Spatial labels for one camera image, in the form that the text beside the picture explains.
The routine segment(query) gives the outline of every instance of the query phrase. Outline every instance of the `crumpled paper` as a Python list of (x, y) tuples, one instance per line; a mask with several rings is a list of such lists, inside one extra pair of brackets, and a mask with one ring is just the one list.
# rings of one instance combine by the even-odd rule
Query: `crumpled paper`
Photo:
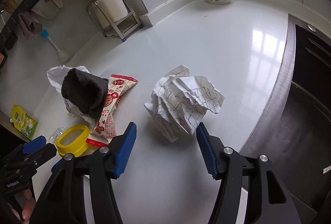
[(193, 135), (207, 110), (218, 114), (224, 96), (206, 77), (191, 76), (181, 65), (162, 77), (144, 106), (159, 131), (171, 142)]
[[(78, 66), (78, 67), (67, 67), (65, 65), (63, 66), (57, 66), (52, 67), (47, 71), (47, 78), (50, 82), (50, 84), (55, 87), (56, 91), (61, 94), (61, 87), (63, 80), (69, 70), (76, 68), (83, 72), (90, 73), (85, 66)], [(92, 126), (95, 125), (95, 120), (90, 117), (89, 114), (83, 114), (77, 106), (75, 106), (71, 101), (63, 98), (63, 101), (67, 107), (67, 110), (74, 116), (82, 117), (84, 120), (86, 120), (88, 123), (90, 123)]]

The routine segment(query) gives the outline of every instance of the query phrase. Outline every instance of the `white countertop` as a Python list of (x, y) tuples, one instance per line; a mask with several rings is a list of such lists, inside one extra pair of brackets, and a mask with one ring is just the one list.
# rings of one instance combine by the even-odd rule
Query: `white countertop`
[[(185, 6), (125, 43), (92, 38), (69, 62), (94, 75), (132, 76), (138, 83), (126, 92), (114, 114), (118, 134), (130, 121), (137, 140), (124, 174), (113, 180), (117, 204), (128, 223), (207, 223), (220, 181), (208, 174), (195, 136), (170, 143), (154, 127), (144, 103), (163, 75), (183, 64), (191, 75), (206, 76), (225, 96), (219, 114), (208, 112), (208, 132), (239, 151), (266, 106), (276, 81), (287, 33), (288, 13), (267, 4), (233, 0), (213, 6), (203, 0)], [(62, 97), (50, 87), (34, 116), (36, 137), (58, 127), (84, 123), (66, 112)], [(59, 156), (33, 177), (39, 197)]]

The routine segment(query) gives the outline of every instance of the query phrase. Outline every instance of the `yellow container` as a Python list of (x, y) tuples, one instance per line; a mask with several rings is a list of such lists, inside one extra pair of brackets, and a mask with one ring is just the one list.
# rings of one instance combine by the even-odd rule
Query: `yellow container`
[(90, 129), (85, 125), (76, 125), (65, 131), (55, 142), (61, 157), (65, 154), (72, 153), (79, 157), (88, 148), (85, 142)]

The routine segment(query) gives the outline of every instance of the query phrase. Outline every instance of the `snack wrapper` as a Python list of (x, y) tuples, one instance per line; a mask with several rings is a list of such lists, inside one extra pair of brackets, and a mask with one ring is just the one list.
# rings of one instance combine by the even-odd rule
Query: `snack wrapper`
[(119, 105), (121, 96), (137, 82), (138, 80), (132, 77), (111, 75), (100, 120), (91, 130), (86, 140), (87, 143), (98, 147), (108, 146), (110, 140), (116, 136), (113, 113)]

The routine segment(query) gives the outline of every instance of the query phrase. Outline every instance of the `metal screw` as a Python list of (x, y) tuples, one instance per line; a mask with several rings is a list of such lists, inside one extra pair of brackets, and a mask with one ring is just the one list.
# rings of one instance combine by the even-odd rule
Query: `metal screw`
[(65, 160), (71, 160), (72, 157), (73, 157), (73, 155), (72, 155), (71, 153), (68, 153), (68, 154), (65, 154), (65, 155), (64, 155), (64, 159), (65, 159)]
[(310, 29), (313, 33), (317, 33), (317, 30), (312, 26), (307, 24), (308, 29)]
[(268, 161), (268, 157), (266, 155), (261, 155), (260, 160), (266, 162)]
[(104, 154), (104, 153), (107, 153), (109, 151), (109, 148), (106, 147), (106, 146), (103, 146), (102, 148), (99, 149), (99, 151)]
[(231, 155), (233, 153), (233, 149), (229, 148), (229, 147), (224, 148), (223, 151), (224, 151), (225, 154), (229, 154), (229, 155)]

